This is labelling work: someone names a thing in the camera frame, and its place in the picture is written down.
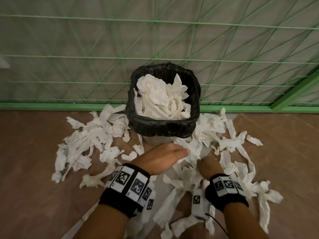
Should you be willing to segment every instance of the person's right arm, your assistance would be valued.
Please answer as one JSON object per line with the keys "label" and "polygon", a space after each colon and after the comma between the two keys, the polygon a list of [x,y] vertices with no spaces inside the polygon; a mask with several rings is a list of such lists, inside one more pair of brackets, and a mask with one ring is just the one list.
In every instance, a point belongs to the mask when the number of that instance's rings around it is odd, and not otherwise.
{"label": "person's right arm", "polygon": [[[197,161],[198,171],[204,179],[209,180],[215,174],[224,173],[216,158],[213,152],[210,152],[207,157]],[[222,212],[230,239],[269,238],[245,204],[229,203]]]}

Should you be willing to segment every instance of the brown tile floor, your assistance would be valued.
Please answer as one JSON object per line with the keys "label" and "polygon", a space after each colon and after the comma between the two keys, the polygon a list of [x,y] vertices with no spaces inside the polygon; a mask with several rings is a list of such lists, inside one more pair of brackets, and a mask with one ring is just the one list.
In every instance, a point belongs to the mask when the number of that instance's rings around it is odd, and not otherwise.
{"label": "brown tile floor", "polygon": [[[57,144],[73,131],[65,117],[90,121],[88,112],[0,112],[0,238],[61,238],[98,200],[102,188],[80,190],[81,177],[70,173],[66,181],[51,181]],[[271,238],[318,238],[319,235],[319,115],[240,114],[234,121],[237,132],[248,131],[264,146],[246,142],[244,147],[257,169],[256,180],[270,180],[284,200],[271,204]],[[131,145],[115,141],[126,154]],[[105,167],[94,153],[91,174]],[[242,161],[237,153],[233,160]],[[251,203],[258,217],[256,201]],[[177,207],[174,220],[190,214],[190,195]],[[224,224],[221,213],[217,219]],[[181,238],[226,238],[218,225],[210,237],[198,224]],[[149,238],[159,238],[155,227]]]}

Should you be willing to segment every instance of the hand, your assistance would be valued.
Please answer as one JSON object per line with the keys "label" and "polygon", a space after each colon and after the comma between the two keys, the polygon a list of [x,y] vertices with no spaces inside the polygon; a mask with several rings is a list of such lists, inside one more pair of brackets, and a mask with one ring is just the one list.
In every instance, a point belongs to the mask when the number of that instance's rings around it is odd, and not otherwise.
{"label": "hand", "polygon": [[205,158],[197,160],[197,169],[201,176],[206,180],[209,180],[215,174],[224,173],[213,150],[211,150]]}
{"label": "hand", "polygon": [[134,159],[131,164],[144,169],[151,176],[159,175],[188,155],[188,149],[174,143],[167,143],[150,149]]}

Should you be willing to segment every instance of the tissue inside trash bin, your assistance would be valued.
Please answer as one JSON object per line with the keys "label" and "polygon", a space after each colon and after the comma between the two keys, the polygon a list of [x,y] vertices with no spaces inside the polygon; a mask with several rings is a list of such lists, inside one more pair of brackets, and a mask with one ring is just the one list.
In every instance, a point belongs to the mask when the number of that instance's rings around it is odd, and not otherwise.
{"label": "tissue inside trash bin", "polygon": [[173,84],[147,74],[138,79],[135,93],[135,110],[140,116],[156,120],[184,120],[190,117],[190,104],[184,102],[189,96],[187,86],[182,85],[178,74]]}

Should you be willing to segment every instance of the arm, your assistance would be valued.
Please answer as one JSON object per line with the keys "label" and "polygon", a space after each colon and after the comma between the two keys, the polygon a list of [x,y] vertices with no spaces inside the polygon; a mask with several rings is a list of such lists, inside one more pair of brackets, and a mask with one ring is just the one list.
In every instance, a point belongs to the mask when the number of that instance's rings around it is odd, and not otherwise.
{"label": "arm", "polygon": [[[217,157],[210,152],[203,160],[197,161],[197,168],[204,179],[209,180],[216,174],[223,174]],[[223,211],[230,239],[267,239],[267,234],[257,223],[248,207],[240,202],[228,203]]]}
{"label": "arm", "polygon": [[[177,144],[168,143],[150,149],[131,163],[150,175],[159,175],[188,155],[187,149]],[[108,205],[98,205],[74,236],[74,239],[122,239],[128,221],[129,217],[117,209]]]}

